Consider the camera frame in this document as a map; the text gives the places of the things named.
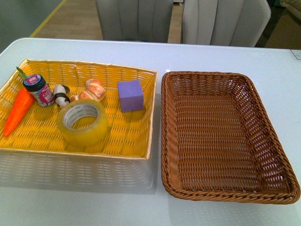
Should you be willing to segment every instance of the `tape roll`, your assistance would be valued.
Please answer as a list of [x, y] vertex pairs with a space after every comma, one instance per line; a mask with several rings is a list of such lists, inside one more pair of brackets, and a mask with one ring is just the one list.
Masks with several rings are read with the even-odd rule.
[[[83, 117], [95, 117], [95, 121], [83, 129], [73, 129], [74, 123]], [[71, 102], [60, 110], [57, 127], [72, 146], [87, 147], [98, 143], [108, 131], [109, 123], [102, 104], [95, 100], [82, 99]]]

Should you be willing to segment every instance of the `chair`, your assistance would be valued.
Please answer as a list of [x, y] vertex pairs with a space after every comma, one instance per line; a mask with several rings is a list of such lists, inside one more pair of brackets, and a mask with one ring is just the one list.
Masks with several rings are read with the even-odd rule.
[[182, 42], [254, 47], [270, 17], [266, 0], [186, 0]]
[[167, 42], [173, 0], [96, 0], [104, 40]]

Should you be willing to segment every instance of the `croissant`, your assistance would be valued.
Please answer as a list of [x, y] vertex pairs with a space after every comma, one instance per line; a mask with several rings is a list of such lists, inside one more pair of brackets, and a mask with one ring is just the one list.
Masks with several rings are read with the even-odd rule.
[[105, 96], [104, 85], [98, 79], [89, 79], [86, 81], [86, 88], [83, 92], [73, 95], [70, 100], [92, 99], [100, 102]]

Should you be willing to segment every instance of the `wooden floor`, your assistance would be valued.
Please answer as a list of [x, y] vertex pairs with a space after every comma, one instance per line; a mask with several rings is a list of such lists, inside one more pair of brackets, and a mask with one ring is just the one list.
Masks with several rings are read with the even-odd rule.
[[[182, 11], [183, 5], [175, 3], [169, 43], [180, 43]], [[34, 37], [102, 40], [95, 0], [67, 0]]]

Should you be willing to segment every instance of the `sponge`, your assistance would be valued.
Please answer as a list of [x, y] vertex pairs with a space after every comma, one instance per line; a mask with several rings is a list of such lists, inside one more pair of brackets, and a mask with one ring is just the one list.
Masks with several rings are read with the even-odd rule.
[[143, 110], [143, 91], [139, 80], [117, 83], [121, 112]]

